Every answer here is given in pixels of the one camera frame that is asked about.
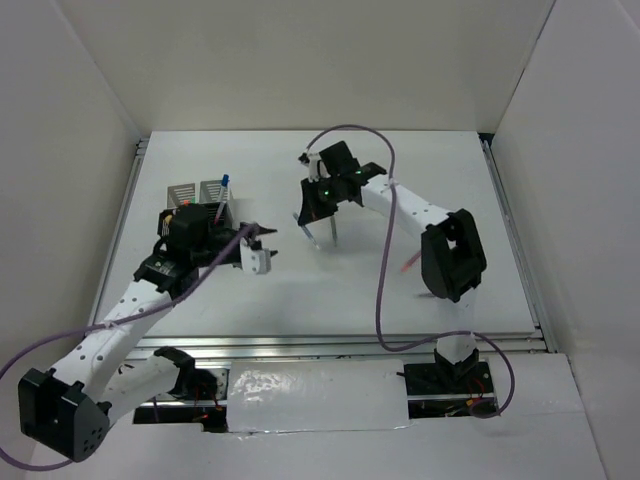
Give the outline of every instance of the blue pen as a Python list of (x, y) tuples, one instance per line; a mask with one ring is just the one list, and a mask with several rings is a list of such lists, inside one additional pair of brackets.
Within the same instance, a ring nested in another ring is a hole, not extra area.
[(222, 215), (222, 211), (224, 210), (224, 206), (227, 202), (224, 200), (224, 193), (227, 191), (227, 185), (229, 184), (229, 175), (225, 174), (222, 176), (222, 181), (220, 182), (220, 194), (218, 195), (218, 211), (216, 212), (216, 216), (213, 219), (213, 224), (217, 225), (218, 220), (220, 220), (220, 216)]

